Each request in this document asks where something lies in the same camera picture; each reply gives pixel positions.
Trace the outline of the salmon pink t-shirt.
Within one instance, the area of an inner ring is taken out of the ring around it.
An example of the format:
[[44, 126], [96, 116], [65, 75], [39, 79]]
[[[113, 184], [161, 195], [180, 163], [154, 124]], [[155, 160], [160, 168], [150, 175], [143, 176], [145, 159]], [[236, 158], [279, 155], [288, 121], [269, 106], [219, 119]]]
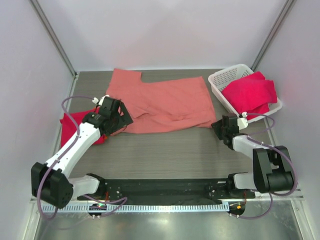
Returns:
[[203, 77], [142, 82], [138, 71], [114, 69], [106, 94], [121, 100], [133, 123], [131, 134], [167, 133], [191, 127], [210, 128], [217, 117]]

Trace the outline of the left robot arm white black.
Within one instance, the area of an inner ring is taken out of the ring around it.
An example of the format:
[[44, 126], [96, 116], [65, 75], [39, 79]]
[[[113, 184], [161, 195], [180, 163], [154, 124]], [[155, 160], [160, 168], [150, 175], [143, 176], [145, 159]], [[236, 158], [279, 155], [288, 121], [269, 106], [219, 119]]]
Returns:
[[133, 123], [125, 104], [108, 95], [93, 98], [94, 111], [76, 123], [75, 133], [45, 163], [36, 162], [31, 168], [31, 192], [40, 204], [44, 201], [58, 209], [72, 199], [92, 197], [102, 199], [107, 192], [104, 178], [88, 173], [70, 178], [71, 172], [85, 152], [101, 137], [108, 137]]

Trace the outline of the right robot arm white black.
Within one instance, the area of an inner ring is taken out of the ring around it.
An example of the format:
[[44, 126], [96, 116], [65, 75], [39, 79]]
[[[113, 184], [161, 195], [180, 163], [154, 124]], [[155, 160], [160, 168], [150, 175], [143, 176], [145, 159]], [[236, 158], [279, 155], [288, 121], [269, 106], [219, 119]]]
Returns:
[[252, 160], [251, 172], [228, 175], [226, 194], [236, 198], [244, 190], [252, 190], [279, 197], [291, 195], [297, 189], [298, 181], [288, 149], [283, 145], [273, 146], [255, 140], [252, 134], [241, 133], [240, 126], [247, 122], [248, 116], [269, 117], [260, 113], [228, 113], [211, 124], [215, 135], [224, 145]]

